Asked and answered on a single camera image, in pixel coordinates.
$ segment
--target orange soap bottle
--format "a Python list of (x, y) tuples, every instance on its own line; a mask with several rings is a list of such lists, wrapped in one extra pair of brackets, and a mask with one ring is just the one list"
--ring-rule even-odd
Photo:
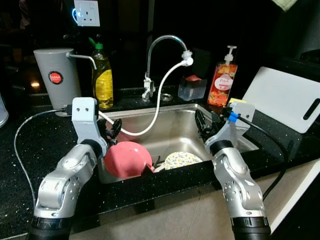
[(238, 66), (232, 62), (234, 56), (233, 49), (236, 46), (227, 46), (229, 53), (225, 55), (224, 61), (219, 62), (214, 71), (212, 84), (209, 91), (207, 103), (209, 105), (222, 107), (227, 104), (229, 92), (234, 82)]

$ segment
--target dish soap bottle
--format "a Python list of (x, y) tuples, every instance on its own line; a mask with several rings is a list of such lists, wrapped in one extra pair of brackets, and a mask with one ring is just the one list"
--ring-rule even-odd
[(95, 43), (90, 37), (89, 40), (95, 47), (91, 55), (96, 65), (96, 69), (92, 68), (93, 95), (98, 100), (99, 108), (104, 110), (111, 108), (114, 104), (111, 65), (103, 50), (103, 44), (100, 42)]
[(228, 101), (232, 83), (234, 82), (238, 66), (232, 62), (232, 60), (234, 59), (232, 51), (237, 47), (227, 47), (229, 48), (229, 53), (225, 55), (225, 61), (219, 62), (215, 67), (214, 76), (207, 100), (207, 103), (209, 105), (218, 107), (225, 106)]

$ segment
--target pink bowl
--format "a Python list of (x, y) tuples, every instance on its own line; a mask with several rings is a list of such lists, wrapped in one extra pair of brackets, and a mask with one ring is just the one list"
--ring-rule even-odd
[(140, 176), (146, 165), (151, 168), (152, 158), (142, 145), (122, 141), (109, 148), (104, 165), (112, 175), (125, 179)]

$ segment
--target white cutting board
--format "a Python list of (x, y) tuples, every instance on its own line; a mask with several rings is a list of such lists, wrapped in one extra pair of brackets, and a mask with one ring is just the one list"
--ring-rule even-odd
[(307, 120), (303, 119), (312, 103), (319, 98), (319, 82), (263, 66), (243, 100), (303, 134), (320, 114), (319, 104)]

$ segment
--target speckled countertop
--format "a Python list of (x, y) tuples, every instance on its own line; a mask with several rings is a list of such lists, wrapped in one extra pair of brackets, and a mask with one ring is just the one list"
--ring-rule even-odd
[[(154, 102), (143, 103), (139, 96), (140, 90), (131, 90), (126, 97), (118, 98), (111, 111), (154, 107)], [(175, 97), (173, 101), (163, 105), (185, 103)], [(32, 198), (27, 180), (15, 156), (13, 140), (24, 119), (48, 109), (49, 106), (38, 106), (24, 110), (0, 128), (0, 239), (26, 233), (29, 228), (33, 211)], [(318, 125), (312, 126), (307, 133), (300, 134), (258, 111), (253, 122), (273, 134), (289, 150), (289, 167), (320, 158)], [(252, 128), (245, 137), (259, 147), (259, 150), (242, 154), (254, 178), (281, 169), (282, 155), (271, 140)], [(77, 136), (69, 117), (50, 114), (33, 120), (22, 128), (17, 147), (35, 189), (38, 189), (43, 177), (53, 171), (57, 162), (76, 144), (76, 140)], [(101, 184), (97, 174), (94, 174), (80, 194), (75, 214), (76, 222), (79, 225), (83, 221), (97, 222), (95, 217), (98, 214), (128, 206), (137, 206), (137, 213), (141, 206), (143, 211), (148, 211), (155, 208), (152, 201), (160, 198), (182, 199), (189, 195), (181, 196), (179, 193), (196, 190), (199, 194), (218, 188), (220, 186), (210, 161), (105, 185)]]

